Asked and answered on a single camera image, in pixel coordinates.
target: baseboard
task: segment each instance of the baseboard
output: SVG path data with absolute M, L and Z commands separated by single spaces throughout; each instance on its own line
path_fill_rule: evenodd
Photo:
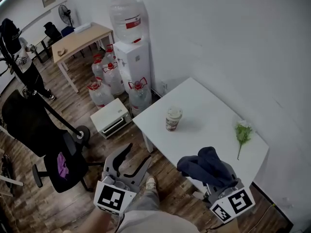
M 269 201 L 269 203 L 274 204 L 274 202 L 263 192 L 263 190 L 260 189 L 258 185 L 256 185 L 254 182 L 252 182 L 252 185 Z M 288 226 L 285 228 L 285 233 L 289 233 L 294 226 L 293 223 L 288 219 L 288 217 L 281 211 L 281 209 L 276 205 L 275 208 L 278 210 L 278 212 L 281 213 L 281 215 L 287 220 Z

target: floor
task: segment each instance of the floor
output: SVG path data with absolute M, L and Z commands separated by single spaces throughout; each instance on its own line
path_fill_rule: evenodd
M 148 156 L 144 141 L 139 129 L 131 123 L 108 140 L 102 138 L 94 128 L 90 115 L 97 111 L 91 101 L 86 86 L 93 78 L 91 71 L 92 56 L 97 53 L 95 46 L 92 52 L 84 49 L 86 54 L 82 58 L 80 53 L 76 58 L 67 60 L 68 74 L 73 79 L 79 93 L 75 93 L 68 84 L 53 60 L 47 60 L 44 65 L 35 60 L 35 65 L 41 72 L 46 88 L 50 88 L 57 96 L 57 100 L 48 101 L 49 104 L 63 118 L 73 126 L 86 125 L 91 131 L 91 149 L 84 150 L 88 162 L 104 162 L 113 149 L 123 144 L 132 142 L 133 148 L 127 160 L 121 166 L 121 172 L 132 173 L 139 163 Z M 0 98 L 0 105 L 14 89 L 21 90 L 23 85 L 14 79 Z M 125 94 L 121 100 L 128 106 Z M 65 128 L 51 116 L 59 128 Z M 23 187 L 15 187 L 15 197 L 2 197 L 0 204 L 9 219 L 9 224 L 14 232 L 21 233 L 62 233 L 64 230 L 74 230 L 93 210 L 94 193 L 86 192 L 81 184 L 64 193 L 57 193 L 49 178 L 43 178 L 43 187 L 38 188 L 32 175 L 32 165 L 37 164 L 39 170 L 44 170 L 43 158 L 37 157 L 28 148 L 17 140 L 13 140 L 0 133 L 0 148 L 4 149 L 13 162 L 15 178 L 24 182 Z M 207 228 L 220 225 L 217 218 L 198 199 L 192 196 L 195 187 L 169 163 L 158 151 L 152 154 L 152 163 L 148 173 L 156 175 L 159 183 L 161 209 L 168 213 L 183 217 L 195 224 L 199 231 L 204 233 Z M 100 178 L 101 169 L 91 166 L 85 176 L 89 187 L 96 186 Z M 7 190 L 4 182 L 0 183 L 1 190 Z M 261 218 L 270 203 L 254 187 L 251 187 L 256 206 L 238 218 L 239 228 L 242 233 L 247 233 Z M 115 227 L 116 218 L 110 224 L 110 230 Z M 273 207 L 270 208 L 263 220 L 252 233 L 275 233 L 280 228 L 286 228 L 287 220 Z

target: chair seat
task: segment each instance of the chair seat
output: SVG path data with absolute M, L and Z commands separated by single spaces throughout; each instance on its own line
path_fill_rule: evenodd
M 69 174 L 66 175 L 66 178 L 62 178 L 58 173 L 57 167 L 57 156 L 59 153 L 60 151 L 56 151 L 52 154 L 47 154 L 44 157 L 44 164 L 55 190 L 58 193 L 62 193 L 71 189 L 81 181 L 88 171 L 88 165 L 80 151 L 77 151 L 73 156 L 71 156 L 67 150 L 62 151 L 66 159 L 66 166 L 69 170 Z

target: shoe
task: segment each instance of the shoe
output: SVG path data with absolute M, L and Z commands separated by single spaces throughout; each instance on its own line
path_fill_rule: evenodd
M 55 99 L 56 99 L 56 96 L 54 96 L 53 94 L 51 94 L 50 97 L 49 97 L 49 99 L 50 99 L 50 100 L 55 100 Z
M 153 190 L 156 189 L 156 177 L 149 176 L 146 181 L 146 190 Z

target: person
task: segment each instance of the person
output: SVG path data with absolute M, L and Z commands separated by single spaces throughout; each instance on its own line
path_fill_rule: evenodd
M 23 73 L 23 78 L 32 84 L 39 94 L 50 100 L 55 100 L 56 96 L 51 90 L 45 89 L 43 79 L 27 53 L 34 52 L 35 46 L 28 46 L 28 42 L 23 37 L 19 37 L 21 32 L 10 19 L 4 19 L 1 27 L 5 46 L 8 52 L 14 55 L 15 63 Z
M 146 191 L 133 202 L 124 214 L 117 233 L 199 233 L 190 222 L 178 216 L 160 211 L 160 200 L 156 190 L 156 178 L 150 176 Z M 95 208 L 77 233 L 106 233 L 111 214 Z

